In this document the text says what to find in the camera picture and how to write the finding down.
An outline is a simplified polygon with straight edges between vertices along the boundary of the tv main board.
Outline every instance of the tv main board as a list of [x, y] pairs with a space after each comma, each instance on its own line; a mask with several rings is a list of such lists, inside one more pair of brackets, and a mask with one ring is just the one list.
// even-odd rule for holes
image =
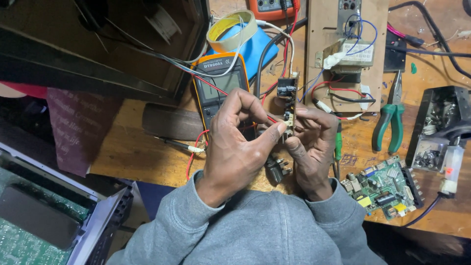
[[411, 171], [404, 160], [393, 156], [359, 174], [348, 173], [340, 183], [369, 215], [382, 209], [390, 220], [423, 207], [422, 193]]

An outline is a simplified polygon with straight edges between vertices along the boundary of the green pliers handle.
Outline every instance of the green pliers handle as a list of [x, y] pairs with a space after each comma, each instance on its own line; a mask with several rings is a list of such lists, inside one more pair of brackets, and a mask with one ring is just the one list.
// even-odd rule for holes
[[405, 108], [402, 104], [387, 104], [381, 108], [380, 120], [373, 131], [372, 146], [374, 151], [381, 151], [384, 132], [388, 128], [389, 122], [391, 122], [392, 136], [388, 151], [390, 153], [397, 152], [401, 146], [404, 134], [404, 128], [402, 126], [402, 114], [404, 113], [404, 110]]

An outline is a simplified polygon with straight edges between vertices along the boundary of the roll of tape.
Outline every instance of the roll of tape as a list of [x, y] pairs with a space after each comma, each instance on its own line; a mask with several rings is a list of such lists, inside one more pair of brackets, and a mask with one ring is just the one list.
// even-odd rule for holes
[[[217, 39], [229, 28], [240, 24], [240, 18], [246, 23], [245, 27], [236, 33], [235, 35], [218, 41]], [[230, 13], [220, 20], [218, 20], [206, 34], [206, 39], [208, 40], [211, 48], [218, 53], [229, 52], [237, 49], [240, 41], [240, 34], [242, 34], [242, 44], [248, 41], [252, 36], [257, 32], [257, 22], [255, 21], [255, 16], [250, 10], [240, 10], [234, 13]]]

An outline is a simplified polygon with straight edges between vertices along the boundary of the metal bracket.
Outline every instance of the metal bracket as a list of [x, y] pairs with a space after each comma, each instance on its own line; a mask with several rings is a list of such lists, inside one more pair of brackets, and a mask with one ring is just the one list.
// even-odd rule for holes
[[323, 62], [323, 56], [324, 52], [323, 51], [318, 51], [316, 52], [316, 60], [314, 62], [314, 67], [315, 68], [322, 68], [322, 62]]
[[339, 11], [337, 15], [337, 33], [343, 34], [345, 23], [347, 28], [346, 32], [348, 32], [350, 30], [349, 21], [353, 22], [358, 20], [358, 16], [352, 15], [360, 15], [360, 12], [361, 0], [339, 0]]

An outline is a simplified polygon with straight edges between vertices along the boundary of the orange multimeter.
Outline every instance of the orange multimeter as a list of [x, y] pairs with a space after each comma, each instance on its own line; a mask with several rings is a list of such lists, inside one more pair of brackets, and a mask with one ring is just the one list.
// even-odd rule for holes
[[[288, 17], [294, 16], [295, 6], [299, 6], [299, 0], [284, 0], [286, 2]], [[285, 18], [280, 0], [249, 0], [250, 11], [256, 19], [271, 21]]]
[[[206, 75], [220, 75], [227, 71], [235, 59], [234, 66], [227, 74], [218, 77], [203, 75], [201, 77], [226, 93], [231, 92], [236, 87], [250, 92], [244, 58], [241, 54], [238, 54], [236, 58], [235, 55], [235, 52], [226, 52], [204, 56], [193, 63], [195, 66], [193, 70]], [[193, 84], [195, 84], [196, 88], [204, 129], [207, 130], [209, 129], [212, 118], [216, 115], [226, 99], [226, 95], [199, 79], [194, 78]], [[239, 127], [247, 127], [250, 125], [252, 125], [251, 121], [245, 121], [241, 122]], [[244, 130], [243, 135], [249, 141], [255, 139], [255, 130]]]

